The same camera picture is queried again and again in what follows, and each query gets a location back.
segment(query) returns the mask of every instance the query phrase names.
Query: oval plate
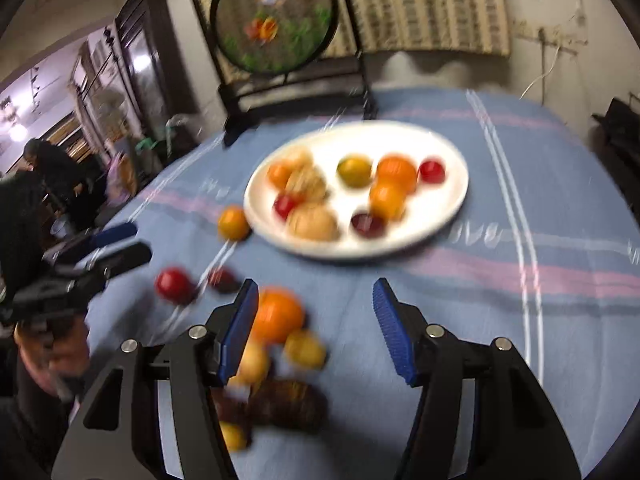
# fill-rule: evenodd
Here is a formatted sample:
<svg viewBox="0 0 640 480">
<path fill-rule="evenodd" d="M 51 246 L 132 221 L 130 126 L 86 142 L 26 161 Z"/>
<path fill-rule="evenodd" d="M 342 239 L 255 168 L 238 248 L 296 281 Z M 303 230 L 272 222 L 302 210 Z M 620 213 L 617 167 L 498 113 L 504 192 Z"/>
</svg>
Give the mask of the oval plate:
<svg viewBox="0 0 640 480">
<path fill-rule="evenodd" d="M 267 180 L 270 164 L 298 148 L 314 156 L 327 181 L 331 207 L 340 226 L 340 239 L 315 242 L 293 237 L 273 210 L 278 193 Z M 406 202 L 401 221 L 390 224 L 384 237 L 366 240 L 351 228 L 357 210 L 366 210 L 369 187 L 348 189 L 335 173 L 340 160 L 351 153 L 368 156 L 375 167 L 384 155 L 401 153 L 416 167 L 428 157 L 439 158 L 447 178 L 434 186 L 418 182 Z M 402 250 L 437 232 L 460 209 L 469 184 L 466 162 L 458 149 L 439 134 L 413 124 L 364 121 L 335 126 L 298 137 L 267 156 L 255 170 L 244 192 L 244 212 L 251 227 L 268 242 L 286 251 L 323 260 L 349 260 L 380 256 Z"/>
</svg>

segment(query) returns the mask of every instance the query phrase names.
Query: black wooden frame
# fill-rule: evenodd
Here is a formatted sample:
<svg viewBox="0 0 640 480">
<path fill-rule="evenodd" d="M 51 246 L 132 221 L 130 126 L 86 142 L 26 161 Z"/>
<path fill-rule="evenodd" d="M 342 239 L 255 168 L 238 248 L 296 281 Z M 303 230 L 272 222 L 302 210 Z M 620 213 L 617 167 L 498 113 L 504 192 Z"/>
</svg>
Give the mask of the black wooden frame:
<svg viewBox="0 0 640 480">
<path fill-rule="evenodd" d="M 367 73 L 364 65 L 364 50 L 362 47 L 362 40 L 358 32 L 353 4 L 351 0 L 344 0 L 346 3 L 347 12 L 349 15 L 348 24 L 351 27 L 353 33 L 353 39 L 356 45 L 356 52 L 353 58 L 356 60 L 357 67 L 355 70 L 341 69 L 333 70 L 331 72 L 325 71 L 321 75 L 299 76 L 294 80 L 289 78 L 293 72 L 280 76 L 282 78 L 279 82 L 270 82 L 269 85 L 251 89 L 249 91 L 238 92 L 234 89 L 231 82 L 227 81 L 220 66 L 217 53 L 222 52 L 216 42 L 215 34 L 212 30 L 212 26 L 207 22 L 206 12 L 202 9 L 199 0 L 192 0 L 193 6 L 196 10 L 200 27 L 204 34 L 209 53 L 213 61 L 213 65 L 218 74 L 220 80 L 220 86 L 218 87 L 218 93 L 220 99 L 225 107 L 228 115 L 225 122 L 225 146 L 233 144 L 238 137 L 249 128 L 255 128 L 258 124 L 266 119 L 270 118 L 285 118 L 292 116 L 304 116 L 313 114 L 330 114 L 333 115 L 343 110 L 350 108 L 360 108 L 363 111 L 363 117 L 366 120 L 374 119 L 378 112 L 378 107 L 370 91 L 369 81 L 367 79 Z M 316 63 L 321 66 L 324 60 L 317 60 Z M 260 105 L 252 107 L 247 110 L 243 110 L 240 101 L 249 96 L 255 96 L 257 94 L 264 94 L 273 90 L 281 89 L 290 85 L 297 85 L 302 83 L 315 82 L 320 80 L 335 79 L 346 76 L 359 76 L 360 88 L 356 91 L 335 91 L 318 95 L 306 96 L 301 98 L 293 98 L 275 102 L 267 105 Z"/>
</svg>

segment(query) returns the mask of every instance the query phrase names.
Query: patterned curtain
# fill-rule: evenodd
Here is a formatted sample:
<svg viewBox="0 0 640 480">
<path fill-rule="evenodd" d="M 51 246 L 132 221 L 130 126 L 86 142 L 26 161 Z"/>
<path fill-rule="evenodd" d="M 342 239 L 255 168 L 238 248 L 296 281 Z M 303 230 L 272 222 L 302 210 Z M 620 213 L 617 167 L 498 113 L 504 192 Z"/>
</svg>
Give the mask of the patterned curtain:
<svg viewBox="0 0 640 480">
<path fill-rule="evenodd" d="M 209 17 L 211 0 L 199 0 Z M 240 9 L 248 0 L 238 0 Z M 395 50 L 455 50 L 507 57 L 511 53 L 504 0 L 351 0 L 368 53 Z M 354 53 L 344 0 L 334 40 L 323 57 Z M 247 74 L 218 56 L 229 80 Z"/>
</svg>

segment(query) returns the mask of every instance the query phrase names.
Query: blue tablecloth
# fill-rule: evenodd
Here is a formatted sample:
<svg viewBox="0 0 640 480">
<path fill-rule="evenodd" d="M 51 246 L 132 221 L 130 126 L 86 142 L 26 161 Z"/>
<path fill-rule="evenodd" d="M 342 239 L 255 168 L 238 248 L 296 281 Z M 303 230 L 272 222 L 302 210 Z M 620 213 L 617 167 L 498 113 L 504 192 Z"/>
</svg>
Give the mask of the blue tablecloth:
<svg viewBox="0 0 640 480">
<path fill-rule="evenodd" d="M 369 265 L 301 259 L 256 235 L 225 247 L 227 264 L 238 273 L 295 291 L 331 351 L 325 370 L 311 378 L 330 398 L 326 430 L 315 437 L 256 431 L 252 447 L 233 455 L 239 477 L 392 478 L 419 391 L 396 376 L 376 322 L 371 290 L 380 276 L 401 301 L 459 338 L 485 344 L 496 336 L 512 339 L 588 473 L 640 397 L 640 237 L 625 202 L 596 158 L 535 104 L 442 89 L 376 97 L 380 119 L 431 128 L 458 147 L 468 163 L 468 196 L 457 218 L 428 243 Z M 129 337 L 145 344 L 167 340 L 228 300 L 207 293 L 162 333 L 172 308 L 155 297 L 153 278 L 169 264 L 199 276 L 223 246 L 216 235 L 219 212 L 242 203 L 260 161 L 329 119 L 265 124 L 228 150 L 217 137 L 167 168 L 119 213 L 116 222 L 136 220 L 154 257 L 91 304 L 97 360 Z M 278 370 L 287 372 L 281 362 Z M 166 429 L 166 386 L 160 397 Z M 460 429 L 468 437 L 465 420 Z M 171 431 L 164 454 L 168 471 L 179 476 Z M 462 443 L 457 468 L 464 461 Z"/>
</svg>

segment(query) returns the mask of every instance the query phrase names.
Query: orange fruit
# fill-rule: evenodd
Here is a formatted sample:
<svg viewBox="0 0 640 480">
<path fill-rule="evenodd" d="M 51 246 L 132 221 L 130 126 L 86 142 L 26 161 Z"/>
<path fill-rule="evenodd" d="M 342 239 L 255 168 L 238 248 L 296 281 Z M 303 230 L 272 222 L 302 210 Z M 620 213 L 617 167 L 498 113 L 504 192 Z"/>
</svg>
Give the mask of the orange fruit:
<svg viewBox="0 0 640 480">
<path fill-rule="evenodd" d="M 385 155 L 376 168 L 377 180 L 391 180 L 409 194 L 415 191 L 418 169 L 404 155 Z"/>
<path fill-rule="evenodd" d="M 268 344 L 284 344 L 305 322 L 300 300 L 286 288 L 267 286 L 260 290 L 258 312 L 250 337 Z"/>
<path fill-rule="evenodd" d="M 395 221 L 404 214 L 406 193 L 395 182 L 377 180 L 369 190 L 369 208 L 375 215 L 385 220 Z"/>
<path fill-rule="evenodd" d="M 251 228 L 240 206 L 230 205 L 218 218 L 218 234 L 226 240 L 243 240 Z"/>
<path fill-rule="evenodd" d="M 291 173 L 291 166 L 286 162 L 274 162 L 267 170 L 267 179 L 278 191 L 284 191 Z"/>
</svg>

